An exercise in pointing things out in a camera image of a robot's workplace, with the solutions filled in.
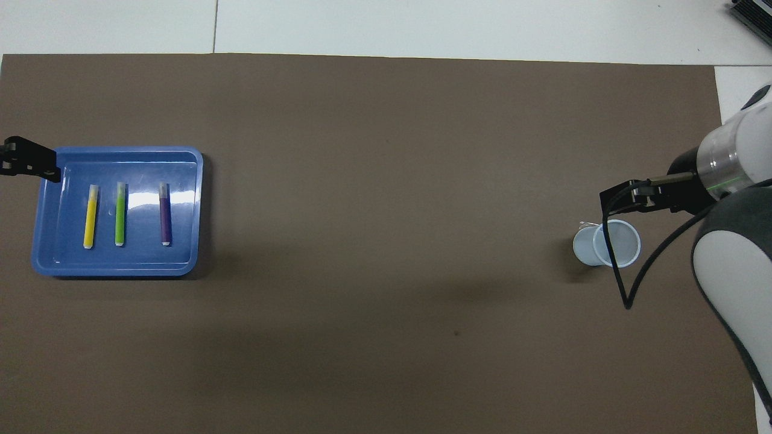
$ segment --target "black cable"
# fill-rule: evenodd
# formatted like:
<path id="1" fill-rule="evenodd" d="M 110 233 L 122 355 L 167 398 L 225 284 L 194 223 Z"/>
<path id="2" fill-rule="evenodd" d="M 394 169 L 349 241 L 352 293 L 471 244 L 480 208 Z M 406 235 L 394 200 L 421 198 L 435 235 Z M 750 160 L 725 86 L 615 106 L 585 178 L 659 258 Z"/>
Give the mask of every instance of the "black cable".
<path id="1" fill-rule="evenodd" d="M 651 180 L 646 181 L 639 181 L 632 185 L 629 185 L 628 187 L 623 188 L 619 193 L 614 195 L 614 197 L 611 198 L 610 201 L 608 201 L 608 204 L 606 205 L 606 209 L 603 210 L 603 236 L 606 242 L 606 249 L 608 250 L 608 256 L 611 260 L 611 268 L 614 270 L 614 277 L 617 280 L 617 286 L 619 287 L 619 294 L 622 298 L 622 303 L 625 305 L 625 309 L 630 309 L 632 307 L 633 301 L 635 300 L 635 295 L 638 293 L 638 288 L 641 286 L 641 282 L 643 281 L 644 276 L 646 276 L 646 273 L 648 272 L 648 269 L 651 268 L 654 261 L 659 258 L 659 255 L 662 254 L 662 252 L 665 251 L 665 249 L 670 246 L 670 244 L 675 241 L 678 237 L 680 237 L 684 232 L 689 230 L 692 226 L 694 226 L 697 222 L 704 219 L 706 215 L 710 213 L 710 211 L 713 209 L 713 206 L 716 205 L 716 203 L 713 203 L 703 209 L 702 211 L 698 212 L 696 215 L 694 215 L 691 219 L 687 220 L 684 224 L 679 226 L 675 231 L 673 231 L 670 235 L 668 235 L 664 240 L 662 240 L 661 243 L 659 243 L 659 246 L 657 246 L 656 249 L 654 249 L 654 252 L 652 252 L 651 255 L 646 259 L 646 262 L 643 263 L 643 266 L 638 271 L 638 275 L 635 276 L 635 280 L 633 281 L 632 288 L 630 289 L 630 294 L 627 294 L 627 290 L 625 289 L 625 284 L 622 282 L 621 274 L 619 273 L 619 265 L 617 264 L 617 258 L 614 255 L 614 247 L 611 245 L 611 237 L 608 234 L 608 217 L 611 213 L 611 210 L 614 208 L 614 205 L 616 202 L 627 195 L 628 193 L 632 192 L 633 190 L 645 187 L 651 184 Z M 772 178 L 767 179 L 766 181 L 758 182 L 756 184 L 751 185 L 749 188 L 755 188 L 755 187 L 770 187 L 772 186 Z"/>

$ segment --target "tray rim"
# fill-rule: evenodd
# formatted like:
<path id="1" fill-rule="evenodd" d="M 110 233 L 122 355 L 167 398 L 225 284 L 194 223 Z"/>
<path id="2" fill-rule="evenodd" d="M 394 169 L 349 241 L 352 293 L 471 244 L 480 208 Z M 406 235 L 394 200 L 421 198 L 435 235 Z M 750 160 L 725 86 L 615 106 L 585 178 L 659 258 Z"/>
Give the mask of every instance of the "tray rim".
<path id="1" fill-rule="evenodd" d="M 184 276 L 190 273 L 195 267 L 198 261 L 198 240 L 201 231 L 201 184 L 203 182 L 204 174 L 204 156 L 201 152 L 192 146 L 63 146 L 54 148 L 58 154 L 98 154 L 98 153 L 111 153 L 111 154 L 131 154 L 136 152 L 158 152 L 158 153 L 171 153 L 171 152 L 188 152 L 193 154 L 196 163 L 196 180 L 195 180 L 195 197 L 193 202 L 193 237 L 191 239 L 191 258 L 184 267 L 179 269 L 149 269 L 149 270 L 129 270 L 129 269 L 84 269 L 81 267 L 49 267 L 43 266 L 39 262 L 40 253 L 40 236 L 43 213 L 41 212 L 43 207 L 43 194 L 46 190 L 46 185 L 50 181 L 45 179 L 40 180 L 40 186 L 38 188 L 38 203 L 35 215 L 35 231 L 32 236 L 32 254 L 31 262 L 32 268 L 43 276 L 54 277 L 174 277 Z"/>

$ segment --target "white floor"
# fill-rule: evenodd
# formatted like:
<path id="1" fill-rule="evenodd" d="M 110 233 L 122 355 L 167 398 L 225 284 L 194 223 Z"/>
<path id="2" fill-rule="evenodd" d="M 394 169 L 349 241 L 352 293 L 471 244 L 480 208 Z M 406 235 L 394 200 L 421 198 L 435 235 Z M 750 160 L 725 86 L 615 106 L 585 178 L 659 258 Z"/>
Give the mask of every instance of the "white floor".
<path id="1" fill-rule="evenodd" d="M 772 80 L 772 47 L 728 15 L 729 3 L 0 0 L 0 56 L 295 53 L 713 65 L 726 120 Z M 760 432 L 772 434 L 765 416 Z"/>

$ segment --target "marker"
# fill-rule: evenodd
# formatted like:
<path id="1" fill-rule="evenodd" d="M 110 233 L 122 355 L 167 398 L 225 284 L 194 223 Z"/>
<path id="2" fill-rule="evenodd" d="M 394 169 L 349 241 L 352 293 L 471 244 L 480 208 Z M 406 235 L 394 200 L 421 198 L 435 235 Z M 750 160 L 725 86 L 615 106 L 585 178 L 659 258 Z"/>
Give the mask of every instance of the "marker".
<path id="1" fill-rule="evenodd" d="M 89 204 L 86 207 L 86 228 L 83 230 L 83 248 L 94 247 L 94 222 L 97 220 L 97 199 L 99 198 L 99 185 L 92 184 L 89 187 Z"/>
<path id="2" fill-rule="evenodd" d="M 115 245 L 121 247 L 126 237 L 126 183 L 118 182 L 115 199 Z"/>
<path id="3" fill-rule="evenodd" d="M 169 185 L 162 182 L 158 186 L 158 201 L 161 208 L 161 244 L 171 245 L 171 204 L 169 202 Z"/>

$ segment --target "black vent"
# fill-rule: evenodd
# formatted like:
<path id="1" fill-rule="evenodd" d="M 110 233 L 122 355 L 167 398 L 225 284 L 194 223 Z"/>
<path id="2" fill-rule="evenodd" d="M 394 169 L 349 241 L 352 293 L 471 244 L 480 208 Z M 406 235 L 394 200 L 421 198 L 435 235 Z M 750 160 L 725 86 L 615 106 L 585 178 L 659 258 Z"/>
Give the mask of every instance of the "black vent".
<path id="1" fill-rule="evenodd" d="M 770 5 L 772 0 L 763 0 Z M 739 0 L 730 9 L 732 15 L 772 45 L 772 16 L 753 0 Z"/>

